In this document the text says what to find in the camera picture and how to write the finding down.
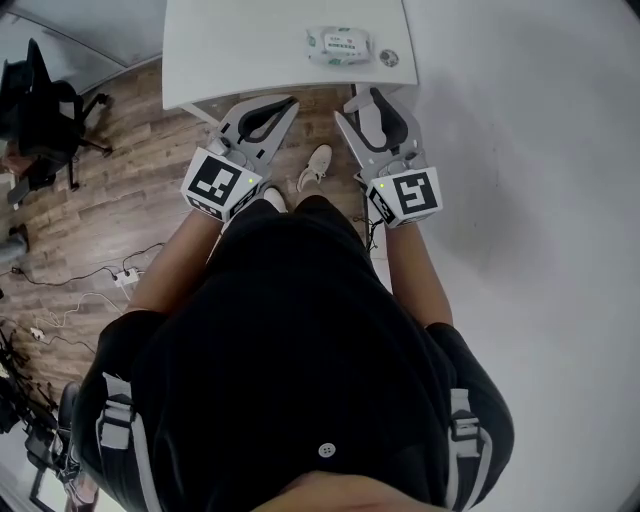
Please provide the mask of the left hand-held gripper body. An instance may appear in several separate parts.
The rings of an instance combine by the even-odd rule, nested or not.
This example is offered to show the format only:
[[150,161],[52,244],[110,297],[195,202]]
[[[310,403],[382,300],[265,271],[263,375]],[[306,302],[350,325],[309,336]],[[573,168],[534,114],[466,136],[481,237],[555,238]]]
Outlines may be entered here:
[[271,184],[274,137],[254,137],[223,124],[205,148],[197,148],[181,186],[193,208],[223,223],[230,221]]

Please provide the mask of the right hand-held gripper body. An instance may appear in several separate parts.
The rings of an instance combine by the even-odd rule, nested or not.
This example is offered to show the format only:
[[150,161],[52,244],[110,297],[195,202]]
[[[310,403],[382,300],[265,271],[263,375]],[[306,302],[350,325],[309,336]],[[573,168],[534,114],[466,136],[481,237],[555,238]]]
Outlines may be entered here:
[[443,209],[437,169],[428,166],[423,148],[353,154],[361,167],[355,179],[387,227],[416,223]]

